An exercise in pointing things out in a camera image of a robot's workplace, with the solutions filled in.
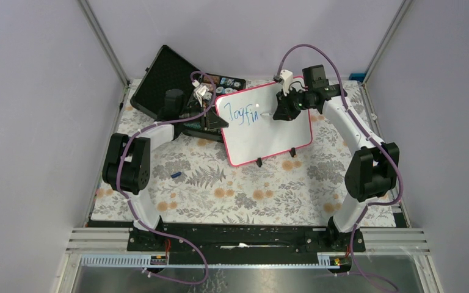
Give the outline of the pink framed whiteboard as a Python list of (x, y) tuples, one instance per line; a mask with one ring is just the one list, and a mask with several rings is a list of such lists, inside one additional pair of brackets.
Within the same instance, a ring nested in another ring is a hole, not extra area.
[(281, 89), (280, 84), (268, 82), (216, 99), (218, 116), (229, 123), (221, 131), (230, 165), (238, 167), (259, 157), (264, 159), (305, 147), (313, 141), (310, 114), (306, 110), (292, 121), (260, 116), (274, 114), (276, 94)]

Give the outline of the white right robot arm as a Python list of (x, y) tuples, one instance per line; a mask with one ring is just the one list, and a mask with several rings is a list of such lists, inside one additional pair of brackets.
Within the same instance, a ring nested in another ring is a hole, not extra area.
[(341, 209), (329, 221), (327, 246), (341, 251), (350, 243), (348, 232), (357, 228), (369, 205), (396, 187), (399, 148), (377, 136), (346, 100), (341, 84), (331, 85), (322, 65), (303, 70), (300, 86), (294, 87), (293, 74), (281, 69), (275, 81), (282, 85), (276, 94), (274, 120), (291, 121), (304, 110), (316, 109), (338, 131), (352, 154), (344, 183), (347, 195)]

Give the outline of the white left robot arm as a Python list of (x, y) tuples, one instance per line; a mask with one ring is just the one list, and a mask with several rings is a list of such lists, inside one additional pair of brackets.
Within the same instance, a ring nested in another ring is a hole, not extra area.
[(133, 225), (144, 231), (142, 243), (151, 251), (163, 247), (168, 233), (163, 232), (162, 220), (153, 203), (140, 196), (150, 180), (151, 152), (164, 143), (171, 142), (178, 135), (175, 126), (198, 120), (214, 107), (217, 93), (206, 99), (206, 88), (200, 86), (192, 96), (198, 105), (188, 109), (181, 90), (168, 90), (164, 106), (158, 112), (155, 122), (134, 134), (114, 133), (110, 140), (103, 165), (103, 181), (119, 192), (133, 216)]

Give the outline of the black poker chip case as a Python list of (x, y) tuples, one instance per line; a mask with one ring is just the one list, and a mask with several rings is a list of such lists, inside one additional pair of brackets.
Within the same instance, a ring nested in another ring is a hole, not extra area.
[(193, 97), (193, 80), (211, 84), (211, 98), (204, 100), (204, 108), (213, 104), (213, 95), (234, 93), (247, 87), (242, 78), (218, 74), (193, 74), (199, 69), (180, 56), (168, 45), (162, 45), (146, 68), (139, 88), (131, 98), (131, 104), (157, 121), (179, 120), (181, 109)]

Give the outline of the floral tablecloth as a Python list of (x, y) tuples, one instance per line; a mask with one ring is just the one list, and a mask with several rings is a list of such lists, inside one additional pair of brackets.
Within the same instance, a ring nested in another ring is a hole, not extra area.
[(315, 110), (310, 118), (312, 143), (261, 167), (232, 167), (222, 143), (180, 135), (154, 150), (140, 196), (165, 222), (323, 226), (341, 209), (352, 156), (331, 122)]

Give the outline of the blue clamp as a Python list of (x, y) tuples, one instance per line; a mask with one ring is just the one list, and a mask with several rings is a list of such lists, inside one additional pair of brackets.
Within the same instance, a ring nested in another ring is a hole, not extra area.
[(366, 73), (351, 73), (349, 75), (350, 81), (363, 82), (366, 78)]

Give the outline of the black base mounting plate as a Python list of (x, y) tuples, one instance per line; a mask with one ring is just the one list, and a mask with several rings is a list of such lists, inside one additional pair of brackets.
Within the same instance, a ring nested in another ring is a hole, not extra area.
[(129, 232), (128, 251), (161, 252), (171, 265), (307, 265), (318, 254), (343, 257), (366, 250), (361, 231), (340, 233), (333, 225), (220, 225), (160, 223), (154, 233)]

